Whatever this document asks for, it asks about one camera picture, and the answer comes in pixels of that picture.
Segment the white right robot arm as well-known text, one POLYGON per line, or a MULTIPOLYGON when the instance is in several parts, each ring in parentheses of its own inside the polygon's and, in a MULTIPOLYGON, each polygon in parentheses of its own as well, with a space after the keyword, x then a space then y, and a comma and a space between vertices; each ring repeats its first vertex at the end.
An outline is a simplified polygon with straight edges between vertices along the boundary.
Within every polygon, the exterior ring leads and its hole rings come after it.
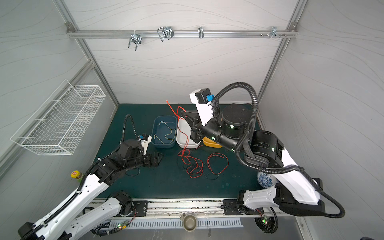
POLYGON ((236 212, 249 214, 259 208, 279 208, 297 217, 324 217, 321 180, 309 177, 273 133, 252 130, 246 135, 246 129, 251 125, 251 113, 242 105, 231 104, 217 119, 202 117, 198 112, 182 111, 181 115, 191 127, 190 138, 194 142, 211 139, 235 153, 242 165, 278 180, 277 184, 263 190, 240 191, 236 212))

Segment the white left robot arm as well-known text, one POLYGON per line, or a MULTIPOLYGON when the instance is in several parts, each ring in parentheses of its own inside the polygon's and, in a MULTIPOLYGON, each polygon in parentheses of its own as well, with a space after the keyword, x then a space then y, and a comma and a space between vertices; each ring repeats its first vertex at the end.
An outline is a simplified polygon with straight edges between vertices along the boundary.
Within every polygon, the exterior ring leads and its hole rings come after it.
POLYGON ((96 228, 106 219, 134 215, 132 198, 119 191, 99 207, 82 211, 126 172, 140 167, 157 168, 164 154, 147 153, 148 141, 126 140, 109 155, 98 159, 86 171, 77 189, 56 208, 35 223, 25 223, 18 234, 23 240, 75 240, 96 228))

